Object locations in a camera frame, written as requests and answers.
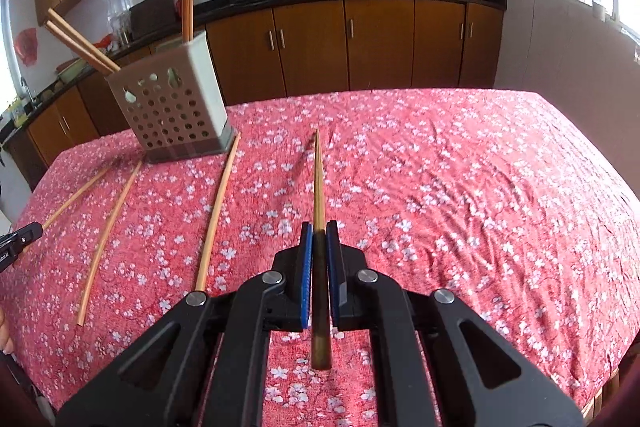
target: faucet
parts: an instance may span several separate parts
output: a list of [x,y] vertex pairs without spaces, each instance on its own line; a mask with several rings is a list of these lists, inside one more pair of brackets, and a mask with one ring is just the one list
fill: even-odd
[[31,94],[31,89],[29,89],[27,81],[24,79],[23,76],[20,77],[20,87],[22,87],[22,89],[24,89],[27,92],[27,94],[29,95],[29,99],[31,100],[31,103],[35,105],[34,104],[35,98],[33,98],[33,95]]

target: countertop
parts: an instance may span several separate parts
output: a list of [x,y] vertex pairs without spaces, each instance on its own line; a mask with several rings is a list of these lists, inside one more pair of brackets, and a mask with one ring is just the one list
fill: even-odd
[[[326,0],[247,0],[240,2],[230,2],[229,0],[209,0],[203,3],[197,4],[193,7],[193,22],[194,26],[201,26],[203,24],[213,22],[215,20],[223,19],[226,17],[231,17],[233,15],[240,15],[242,13],[248,13],[261,9],[275,8],[277,6],[286,6],[291,4],[300,4],[307,2],[317,2],[317,1],[326,1]],[[459,2],[459,3],[476,3],[483,4],[485,6],[490,6],[492,8],[498,10],[506,10],[507,9],[507,0],[443,0],[448,2]],[[182,30],[182,26],[180,22],[176,22],[175,24],[165,26],[161,30],[150,33],[144,38],[138,39],[128,46],[119,49],[117,52],[113,54],[109,54],[112,60],[118,60],[130,53],[143,48],[144,46],[148,46],[153,42],[157,42],[161,39],[164,39],[170,35],[178,34]],[[60,97],[63,93],[67,92],[69,89],[72,89],[74,86],[77,86],[79,82],[88,77],[90,74],[94,73],[95,70],[91,66],[86,66],[71,82],[65,84],[61,89],[57,90],[49,100],[41,103],[33,112],[31,112],[27,118],[27,120],[4,140],[2,143],[2,147],[4,148],[12,138],[19,132],[26,129],[31,122],[33,122],[44,110],[46,110],[53,102],[56,101],[58,97]]]

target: red bag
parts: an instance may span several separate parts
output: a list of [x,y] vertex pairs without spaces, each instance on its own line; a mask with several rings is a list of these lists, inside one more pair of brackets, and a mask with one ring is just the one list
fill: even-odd
[[38,60],[38,38],[36,28],[28,28],[18,33],[14,41],[15,54],[25,66],[33,66]]

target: white flower pattern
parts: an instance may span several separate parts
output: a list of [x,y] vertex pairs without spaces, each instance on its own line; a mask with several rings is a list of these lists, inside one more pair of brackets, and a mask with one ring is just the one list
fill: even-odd
[[[319,125],[327,219],[340,221],[341,241],[412,291],[451,287],[578,406],[640,329],[640,283],[631,276],[640,273],[640,203],[538,95],[342,92],[238,105],[228,115],[242,141],[210,295],[270,269],[312,219]],[[105,215],[141,155],[131,131],[63,152],[15,223],[44,223],[113,165],[0,277],[18,359],[56,407],[193,285],[226,155],[143,165],[105,247],[85,325],[74,326]],[[334,369],[315,372],[308,330],[271,334],[266,427],[376,425],[368,334],[333,330],[332,343]]]

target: blue gripper pad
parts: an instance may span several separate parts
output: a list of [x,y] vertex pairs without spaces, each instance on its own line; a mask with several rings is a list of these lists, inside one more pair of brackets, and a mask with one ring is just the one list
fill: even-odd
[[337,264],[342,262],[340,252],[340,238],[338,237],[337,223],[332,220],[327,223],[326,227],[326,257],[327,268],[329,270],[329,306],[331,310],[331,319],[334,325],[338,324],[338,311],[340,304],[340,297],[338,295],[338,288],[340,283],[338,282],[338,270]]
[[313,238],[313,227],[310,223],[303,223],[302,237],[300,237],[300,254],[303,255],[302,280],[300,283],[300,324],[305,330],[309,327],[309,307],[311,304],[311,245]]

